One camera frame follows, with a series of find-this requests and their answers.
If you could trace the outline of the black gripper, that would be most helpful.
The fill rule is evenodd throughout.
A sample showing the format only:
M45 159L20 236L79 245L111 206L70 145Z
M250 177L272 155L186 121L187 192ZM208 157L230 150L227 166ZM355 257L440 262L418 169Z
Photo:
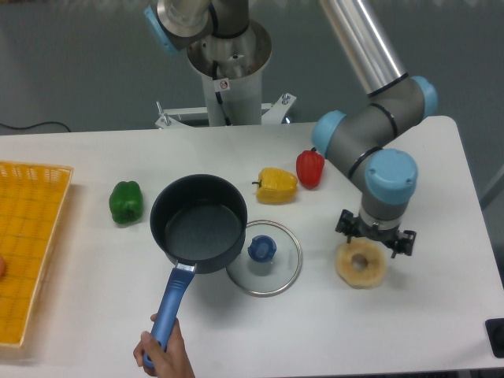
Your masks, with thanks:
M391 250L391 258L395 258L398 254L411 256L417 233L411 230L397 232L398 227L399 222L396 220L387 222L375 220L367 224L362 218L355 220L352 212L344 209L337 221L335 231L344 235L348 243L353 237L385 241L384 245Z

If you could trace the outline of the person's forearm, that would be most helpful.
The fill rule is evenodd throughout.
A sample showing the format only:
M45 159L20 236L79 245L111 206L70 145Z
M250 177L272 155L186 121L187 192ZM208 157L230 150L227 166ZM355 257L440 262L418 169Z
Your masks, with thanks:
M172 376L175 378L195 378L194 370L189 361L173 363Z

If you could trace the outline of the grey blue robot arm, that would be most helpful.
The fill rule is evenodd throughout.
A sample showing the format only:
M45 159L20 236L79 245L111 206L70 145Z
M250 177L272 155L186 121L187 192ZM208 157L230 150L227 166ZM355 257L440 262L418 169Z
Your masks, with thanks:
M431 116L438 95L424 77L408 74L367 1L323 1L321 7L369 99L353 116L326 113L312 132L316 150L361 192L358 213L343 211L336 231L411 255L416 234L400 223L416 189L417 165L388 145ZM158 1L144 17L163 51L187 52L212 126L262 121L261 71L272 43L250 18L248 2Z

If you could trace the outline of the person's hand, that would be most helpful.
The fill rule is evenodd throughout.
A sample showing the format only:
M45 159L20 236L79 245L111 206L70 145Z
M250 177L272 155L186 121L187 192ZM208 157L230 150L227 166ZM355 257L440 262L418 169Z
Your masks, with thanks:
M137 366L142 368L148 376L175 378L172 376L173 363L190 362L179 319L176 318L175 320L166 350L158 345L149 332L144 331L141 333L139 343L133 350L133 356Z

